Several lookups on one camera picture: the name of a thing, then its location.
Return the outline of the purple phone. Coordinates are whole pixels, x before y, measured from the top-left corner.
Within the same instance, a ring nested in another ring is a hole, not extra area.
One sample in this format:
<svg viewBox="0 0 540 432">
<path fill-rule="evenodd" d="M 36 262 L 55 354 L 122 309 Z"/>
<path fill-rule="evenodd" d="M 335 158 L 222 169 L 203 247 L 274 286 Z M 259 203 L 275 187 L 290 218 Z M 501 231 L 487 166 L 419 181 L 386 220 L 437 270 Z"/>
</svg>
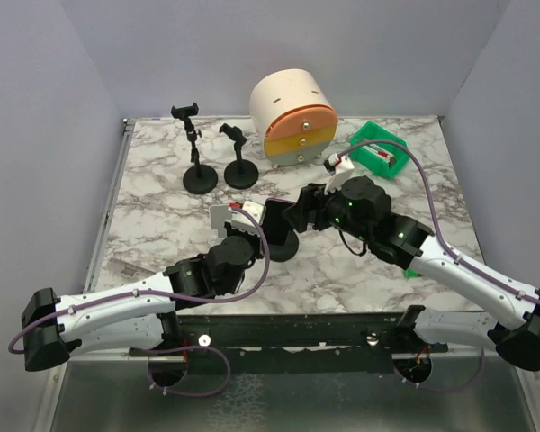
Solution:
<svg viewBox="0 0 540 432">
<path fill-rule="evenodd" d="M 292 205 L 293 202 L 283 199 L 266 199 L 262 228 L 270 246 L 284 245 L 289 233 L 293 230 L 290 223 L 283 216 L 284 210 Z"/>
</svg>

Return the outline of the small black phone stand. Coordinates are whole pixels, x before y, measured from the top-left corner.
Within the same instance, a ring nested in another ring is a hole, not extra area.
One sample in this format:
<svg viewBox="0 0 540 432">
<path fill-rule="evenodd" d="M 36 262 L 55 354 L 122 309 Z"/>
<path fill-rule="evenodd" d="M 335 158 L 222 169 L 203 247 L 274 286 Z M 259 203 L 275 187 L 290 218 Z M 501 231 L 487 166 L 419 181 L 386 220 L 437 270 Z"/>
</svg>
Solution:
<svg viewBox="0 0 540 432">
<path fill-rule="evenodd" d="M 269 243 L 270 259 L 273 262 L 283 263 L 289 261 L 297 254 L 300 241 L 294 231 L 286 234 L 283 244 Z"/>
</svg>

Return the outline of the black round-base phone stand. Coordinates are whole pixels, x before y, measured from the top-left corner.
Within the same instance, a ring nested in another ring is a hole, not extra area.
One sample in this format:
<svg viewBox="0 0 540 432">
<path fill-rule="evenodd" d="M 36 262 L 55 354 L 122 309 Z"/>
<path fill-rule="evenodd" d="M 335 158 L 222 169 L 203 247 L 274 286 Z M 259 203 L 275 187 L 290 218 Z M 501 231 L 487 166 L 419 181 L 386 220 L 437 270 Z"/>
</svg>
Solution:
<svg viewBox="0 0 540 432">
<path fill-rule="evenodd" d="M 246 190 L 252 187 L 258 180 L 257 166 L 242 157 L 242 148 L 247 143 L 241 128 L 223 123 L 219 129 L 233 141 L 236 159 L 230 162 L 224 170 L 224 179 L 227 185 L 233 189 Z"/>
</svg>

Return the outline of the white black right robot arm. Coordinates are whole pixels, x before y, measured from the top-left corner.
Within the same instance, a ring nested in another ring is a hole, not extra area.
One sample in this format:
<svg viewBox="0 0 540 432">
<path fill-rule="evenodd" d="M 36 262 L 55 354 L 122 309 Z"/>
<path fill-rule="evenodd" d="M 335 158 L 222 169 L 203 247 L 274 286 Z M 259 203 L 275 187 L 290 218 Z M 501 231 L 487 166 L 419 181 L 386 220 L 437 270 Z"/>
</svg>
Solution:
<svg viewBox="0 0 540 432">
<path fill-rule="evenodd" d="M 283 216 L 299 233 L 333 227 L 362 241 L 383 262 L 411 269 L 481 307 L 421 309 L 395 330 L 402 350 L 415 352 L 426 343 L 483 347 L 511 365 L 540 370 L 540 287 L 464 257 L 430 227 L 393 212 L 390 196 L 368 177 L 351 178 L 333 193 L 323 184 L 308 184 Z"/>
</svg>

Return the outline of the black adjustable phone stand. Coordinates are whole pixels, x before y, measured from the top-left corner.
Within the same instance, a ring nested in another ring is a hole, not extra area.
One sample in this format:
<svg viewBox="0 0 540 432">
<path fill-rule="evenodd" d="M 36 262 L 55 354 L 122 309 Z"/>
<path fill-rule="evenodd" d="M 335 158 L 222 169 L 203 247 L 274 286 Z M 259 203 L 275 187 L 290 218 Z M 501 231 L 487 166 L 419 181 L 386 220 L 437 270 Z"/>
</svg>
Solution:
<svg viewBox="0 0 540 432">
<path fill-rule="evenodd" d="M 215 188 L 218 183 L 218 175 L 214 168 L 203 165 L 200 161 L 200 152 L 196 141 L 202 136 L 202 133 L 194 127 L 192 121 L 198 112 L 197 103 L 178 108 L 172 106 L 171 108 L 172 117 L 184 123 L 186 139 L 191 144 L 190 162 L 192 165 L 184 173 L 184 189 L 190 194 L 204 195 Z"/>
</svg>

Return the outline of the silver folding phone stand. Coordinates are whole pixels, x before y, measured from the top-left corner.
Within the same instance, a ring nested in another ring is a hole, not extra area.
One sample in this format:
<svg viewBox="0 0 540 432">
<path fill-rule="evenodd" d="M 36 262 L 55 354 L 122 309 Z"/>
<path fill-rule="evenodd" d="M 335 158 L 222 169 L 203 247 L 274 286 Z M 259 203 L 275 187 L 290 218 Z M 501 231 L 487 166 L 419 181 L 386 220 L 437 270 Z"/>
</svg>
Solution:
<svg viewBox="0 0 540 432">
<path fill-rule="evenodd" d="M 215 204 L 209 208 L 211 228 L 216 231 L 218 239 L 224 239 L 226 234 L 225 223 L 229 214 L 229 206 Z"/>
</svg>

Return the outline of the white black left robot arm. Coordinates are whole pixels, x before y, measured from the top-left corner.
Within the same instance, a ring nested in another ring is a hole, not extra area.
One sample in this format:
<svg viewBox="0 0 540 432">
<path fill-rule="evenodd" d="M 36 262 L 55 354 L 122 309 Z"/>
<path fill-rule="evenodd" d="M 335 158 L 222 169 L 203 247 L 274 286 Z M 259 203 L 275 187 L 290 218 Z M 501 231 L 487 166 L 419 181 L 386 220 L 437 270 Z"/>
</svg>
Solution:
<svg viewBox="0 0 540 432">
<path fill-rule="evenodd" d="M 42 288 L 22 313 L 22 330 L 14 338 L 22 348 L 11 344 L 8 349 L 23 357 L 27 372 L 49 370 L 77 354 L 113 348 L 171 355 L 182 339 L 173 322 L 176 312 L 247 298 L 262 282 L 239 293 L 245 273 L 268 255 L 259 223 L 231 221 L 226 238 L 207 253 L 182 259 L 138 282 L 74 295 Z"/>
</svg>

